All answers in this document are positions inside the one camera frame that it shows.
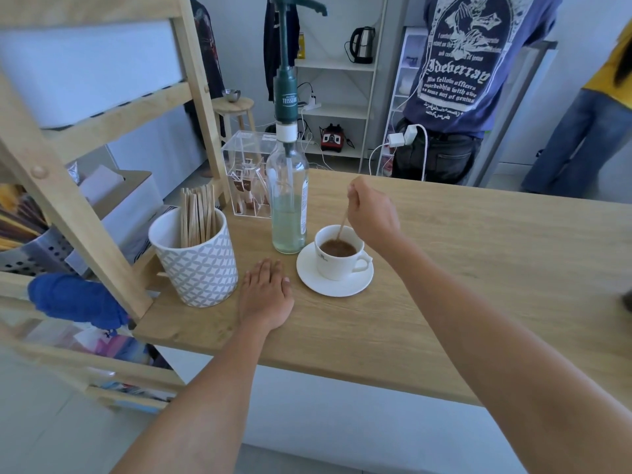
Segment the bundle of wooden stirrers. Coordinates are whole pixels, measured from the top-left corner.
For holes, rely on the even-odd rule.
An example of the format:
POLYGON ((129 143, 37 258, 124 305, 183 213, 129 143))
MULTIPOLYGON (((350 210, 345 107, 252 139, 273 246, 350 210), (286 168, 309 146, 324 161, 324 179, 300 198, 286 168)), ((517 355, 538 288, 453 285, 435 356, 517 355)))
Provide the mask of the bundle of wooden stirrers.
POLYGON ((197 188, 182 188, 179 196, 181 247, 195 247, 215 237, 220 225, 213 182, 197 188))

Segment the hanging dark blue jacket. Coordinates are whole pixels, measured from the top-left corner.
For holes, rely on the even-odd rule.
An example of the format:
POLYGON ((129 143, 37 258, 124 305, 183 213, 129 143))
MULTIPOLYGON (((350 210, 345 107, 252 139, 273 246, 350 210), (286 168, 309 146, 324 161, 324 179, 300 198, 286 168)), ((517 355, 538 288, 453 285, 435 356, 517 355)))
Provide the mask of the hanging dark blue jacket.
MULTIPOLYGON (((296 5, 289 4, 284 14, 286 15, 288 31, 287 35, 289 65, 294 66, 295 59, 297 58, 299 50, 300 34, 300 21, 296 5)), ((276 5, 269 0, 266 5, 264 19, 263 53, 265 82, 268 89, 270 102, 274 101, 274 77, 277 73, 277 69, 280 67, 281 62, 279 35, 279 12, 276 9, 276 5)))

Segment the clear glass syrup bottle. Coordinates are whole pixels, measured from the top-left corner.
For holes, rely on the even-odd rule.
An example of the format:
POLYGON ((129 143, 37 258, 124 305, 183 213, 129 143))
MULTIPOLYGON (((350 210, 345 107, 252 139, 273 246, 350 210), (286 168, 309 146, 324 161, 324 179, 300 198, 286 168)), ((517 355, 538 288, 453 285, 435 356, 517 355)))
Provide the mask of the clear glass syrup bottle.
POLYGON ((282 254, 306 245, 309 163, 296 143, 277 142, 266 161, 272 242, 282 254))

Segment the group of brown sachets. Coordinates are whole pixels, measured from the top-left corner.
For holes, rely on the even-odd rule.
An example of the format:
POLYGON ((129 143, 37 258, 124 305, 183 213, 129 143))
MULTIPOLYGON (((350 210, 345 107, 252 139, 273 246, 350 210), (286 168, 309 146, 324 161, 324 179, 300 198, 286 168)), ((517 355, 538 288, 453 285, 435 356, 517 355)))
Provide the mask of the group of brown sachets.
POLYGON ((247 159, 229 173, 231 201, 235 215, 271 217, 265 162, 247 159))

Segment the light wooden shelf rack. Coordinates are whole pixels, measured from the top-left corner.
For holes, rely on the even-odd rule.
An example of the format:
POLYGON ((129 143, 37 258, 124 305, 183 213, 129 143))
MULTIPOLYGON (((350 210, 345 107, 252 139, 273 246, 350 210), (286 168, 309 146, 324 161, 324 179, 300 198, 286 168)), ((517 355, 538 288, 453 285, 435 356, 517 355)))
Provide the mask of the light wooden shelf rack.
MULTIPOLYGON (((178 57, 185 75, 182 81, 158 92, 117 103, 102 114, 72 123, 62 131, 39 127, 21 96, 0 68, 0 167, 33 196, 52 225, 85 256, 98 279, 96 286, 112 293, 131 311, 132 327, 154 300, 146 288, 162 274, 155 249, 147 250, 131 265, 81 194, 65 166, 100 145, 119 138, 178 105, 193 100, 204 147, 212 170, 214 205, 230 202, 220 146, 219 127, 209 94, 190 0, 0 0, 0 30, 84 28, 105 24, 169 21, 176 38, 178 57)), ((109 408, 147 408, 159 412, 165 401, 134 396, 92 385, 101 383, 90 368, 111 371, 113 381, 128 382, 162 392, 178 392, 183 382, 171 371, 24 342, 21 335, 46 319, 27 298, 32 278, 0 272, 0 308, 14 310, 27 321, 15 328, 0 319, 0 339, 21 355, 48 364, 53 373, 74 384, 87 396, 109 408)))

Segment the white charger plug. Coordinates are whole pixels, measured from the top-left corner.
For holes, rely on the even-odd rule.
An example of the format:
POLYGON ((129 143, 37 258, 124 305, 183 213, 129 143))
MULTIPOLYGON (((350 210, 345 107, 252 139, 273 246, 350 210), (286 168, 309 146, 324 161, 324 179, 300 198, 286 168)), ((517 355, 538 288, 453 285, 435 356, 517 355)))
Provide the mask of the white charger plug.
POLYGON ((420 131, 423 133, 424 141, 428 142, 429 136, 425 127, 421 124, 411 124, 408 125, 403 132, 388 134, 385 145, 389 148, 412 145, 420 131))

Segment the pile of colourful packets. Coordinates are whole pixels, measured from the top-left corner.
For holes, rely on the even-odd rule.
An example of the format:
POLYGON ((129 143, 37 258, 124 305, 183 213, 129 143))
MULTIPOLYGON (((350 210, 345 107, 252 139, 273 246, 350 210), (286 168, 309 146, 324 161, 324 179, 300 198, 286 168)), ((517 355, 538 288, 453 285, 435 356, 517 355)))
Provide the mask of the pile of colourful packets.
POLYGON ((54 348, 172 370, 154 346, 139 342, 130 335, 108 332, 90 324, 42 322, 30 329, 23 339, 54 348))

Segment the wooden stool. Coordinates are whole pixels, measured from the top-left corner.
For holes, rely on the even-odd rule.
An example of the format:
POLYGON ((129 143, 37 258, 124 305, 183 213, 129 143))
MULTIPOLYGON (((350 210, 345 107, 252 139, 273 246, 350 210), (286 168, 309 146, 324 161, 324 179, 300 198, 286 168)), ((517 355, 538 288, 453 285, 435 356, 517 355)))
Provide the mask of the wooden stool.
POLYGON ((233 135, 231 128, 231 119, 236 118, 239 124, 239 130, 245 131, 246 126, 244 117, 248 118, 248 124, 250 131, 256 132, 256 126, 252 109, 255 105, 254 101, 250 98, 241 96, 236 102, 227 101, 225 98, 212 99, 212 108, 215 114, 217 131, 220 136, 220 141, 225 144, 230 140, 233 135))

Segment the white cardboard box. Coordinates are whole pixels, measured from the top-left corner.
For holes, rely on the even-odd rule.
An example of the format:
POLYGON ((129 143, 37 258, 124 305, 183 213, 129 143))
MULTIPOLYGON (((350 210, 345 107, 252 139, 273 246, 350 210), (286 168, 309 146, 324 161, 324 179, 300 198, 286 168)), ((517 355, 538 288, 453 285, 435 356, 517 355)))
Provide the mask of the white cardboard box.
POLYGON ((138 261, 150 246, 149 226, 166 209, 153 174, 99 166, 79 189, 125 259, 138 261))

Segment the person's left hand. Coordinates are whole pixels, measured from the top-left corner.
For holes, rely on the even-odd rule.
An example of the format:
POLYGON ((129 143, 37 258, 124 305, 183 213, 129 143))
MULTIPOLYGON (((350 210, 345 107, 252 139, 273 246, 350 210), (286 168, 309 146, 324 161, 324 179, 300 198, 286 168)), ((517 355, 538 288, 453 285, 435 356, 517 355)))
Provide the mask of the person's left hand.
POLYGON ((287 276, 283 263, 271 259, 271 281, 260 282, 261 261, 246 271, 251 272, 251 284, 247 292, 239 294, 238 318, 241 324, 268 335, 287 321, 295 299, 293 293, 282 292, 282 280, 287 276))

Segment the white coffee cup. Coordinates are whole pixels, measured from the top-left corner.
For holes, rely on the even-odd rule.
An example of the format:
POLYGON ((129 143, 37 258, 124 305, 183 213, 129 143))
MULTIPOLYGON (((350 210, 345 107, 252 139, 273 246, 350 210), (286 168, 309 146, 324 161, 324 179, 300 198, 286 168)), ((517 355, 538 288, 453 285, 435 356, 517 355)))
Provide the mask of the white coffee cup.
POLYGON ((343 280, 351 273, 365 268, 365 262, 372 262, 373 259, 365 251, 365 242, 360 239, 353 228, 345 225, 341 239, 352 244, 358 253, 347 258, 337 258, 324 254, 320 250, 320 245, 329 239, 335 239, 339 224, 323 227, 315 235, 314 243, 317 250, 317 270, 320 275, 329 280, 343 280))

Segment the large white storage box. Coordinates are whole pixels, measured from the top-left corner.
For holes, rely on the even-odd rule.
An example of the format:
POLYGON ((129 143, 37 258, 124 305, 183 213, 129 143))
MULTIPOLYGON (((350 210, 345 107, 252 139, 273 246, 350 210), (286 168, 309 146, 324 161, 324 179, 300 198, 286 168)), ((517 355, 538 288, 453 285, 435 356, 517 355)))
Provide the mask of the large white storage box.
POLYGON ((0 69, 41 129, 72 126, 186 77, 167 20, 0 29, 0 69))

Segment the brown coffee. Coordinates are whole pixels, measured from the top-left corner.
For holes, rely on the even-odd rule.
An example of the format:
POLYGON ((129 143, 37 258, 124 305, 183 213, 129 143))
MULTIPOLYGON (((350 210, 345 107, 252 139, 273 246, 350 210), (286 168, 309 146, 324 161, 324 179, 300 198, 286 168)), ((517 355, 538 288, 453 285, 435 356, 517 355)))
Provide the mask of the brown coffee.
POLYGON ((342 239, 329 239, 320 245, 320 250, 329 256, 347 258, 354 256, 358 250, 342 239))

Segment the red blender base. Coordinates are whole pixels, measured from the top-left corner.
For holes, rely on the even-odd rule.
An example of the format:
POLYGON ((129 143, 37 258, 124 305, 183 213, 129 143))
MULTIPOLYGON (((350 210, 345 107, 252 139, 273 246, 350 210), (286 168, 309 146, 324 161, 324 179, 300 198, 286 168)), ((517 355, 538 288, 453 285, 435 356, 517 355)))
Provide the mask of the red blender base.
POLYGON ((346 142, 343 128, 340 124, 329 124, 320 128, 320 150, 341 153, 346 142))

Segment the green pump dispenser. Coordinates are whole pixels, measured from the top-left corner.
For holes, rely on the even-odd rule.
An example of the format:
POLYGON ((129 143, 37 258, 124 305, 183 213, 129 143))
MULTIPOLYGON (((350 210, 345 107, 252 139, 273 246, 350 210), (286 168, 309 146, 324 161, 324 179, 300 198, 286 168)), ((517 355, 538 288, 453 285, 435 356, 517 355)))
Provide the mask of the green pump dispenser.
POLYGON ((293 67, 289 65, 288 21, 290 6, 303 6, 322 16, 328 16, 327 7, 315 0, 269 0, 279 13, 280 66, 274 77, 274 109, 277 140, 290 147, 297 142, 298 85, 293 67))

